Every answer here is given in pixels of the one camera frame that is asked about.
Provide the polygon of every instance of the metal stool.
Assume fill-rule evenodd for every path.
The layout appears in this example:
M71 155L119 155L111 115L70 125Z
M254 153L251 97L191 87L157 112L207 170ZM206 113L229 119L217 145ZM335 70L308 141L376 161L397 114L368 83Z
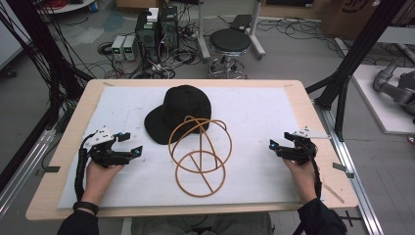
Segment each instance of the metal stool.
M209 39L209 47L223 57L209 64L208 76L219 77L223 73L226 78L248 78L244 65L233 57L246 54L250 46L250 38L240 30L225 28L214 32Z

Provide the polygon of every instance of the hand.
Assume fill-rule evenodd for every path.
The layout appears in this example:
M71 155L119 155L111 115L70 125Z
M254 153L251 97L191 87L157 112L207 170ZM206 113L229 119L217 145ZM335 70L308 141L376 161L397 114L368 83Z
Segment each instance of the hand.
M283 159L283 161L287 168L290 170L291 176L296 183L301 201L306 204L309 201L317 198L314 189L314 168L311 161L308 161L302 165L293 163L290 160L286 159Z
M124 165L103 168L91 161L86 168L86 188L81 201L99 205L113 178L123 168Z

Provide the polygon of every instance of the dark sleeve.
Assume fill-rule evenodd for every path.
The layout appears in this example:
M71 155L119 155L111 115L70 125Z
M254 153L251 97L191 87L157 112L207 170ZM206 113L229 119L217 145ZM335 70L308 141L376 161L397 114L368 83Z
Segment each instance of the dark sleeve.
M62 222L58 235L99 235L98 217L76 210Z
M318 198L299 209L306 234L346 234L343 223Z

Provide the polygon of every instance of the wooden table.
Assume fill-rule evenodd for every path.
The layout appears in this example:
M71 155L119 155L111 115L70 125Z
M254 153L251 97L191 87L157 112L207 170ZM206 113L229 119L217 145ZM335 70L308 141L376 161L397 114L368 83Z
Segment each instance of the wooden table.
M30 220L61 219L72 213L70 209L58 209L58 203L69 172L73 156L76 154L85 129L99 103L101 93L106 86L178 86L189 84L196 87L278 87L284 88L299 126L325 132L304 87L296 80L221 80L221 79L171 79L171 80L91 80L69 122L61 143L50 165L60 166L59 172L45 173L31 203L26 217ZM339 164L335 150L328 139L313 139L319 152L316 161L320 167L323 181L324 204L329 208L352 208L357 206L354 190L344 172L333 168ZM160 214L198 214L222 212L272 212L292 211L299 204L243 204L186 207L145 207L101 209L100 217L147 216Z

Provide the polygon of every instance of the white paper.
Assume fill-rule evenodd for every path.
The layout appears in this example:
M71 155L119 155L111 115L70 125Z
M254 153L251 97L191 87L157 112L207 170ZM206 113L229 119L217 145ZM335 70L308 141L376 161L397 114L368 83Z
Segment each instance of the white paper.
M112 134L130 132L131 139L115 142L113 150L129 151L143 146L143 155L130 162L115 177L100 207L148 207L180 205L220 205L245 203L299 202L291 174L282 160L269 150L269 139L293 146L284 132L299 129L287 95L282 88L202 87L211 102L211 118L226 123L232 138L232 154L225 165L222 188L205 198L185 194L175 181L176 164L167 146L154 142L144 127L145 116L162 104L169 87L107 87L91 118L83 138L107 126ZM218 155L226 155L229 141L220 127L211 124L207 134ZM177 155L199 148L199 135L186 137L177 147ZM204 159L211 163L213 159ZM74 156L59 208L71 208L75 202L73 181L77 156ZM208 180L220 182L220 168ZM184 175L190 191L206 191L198 174Z

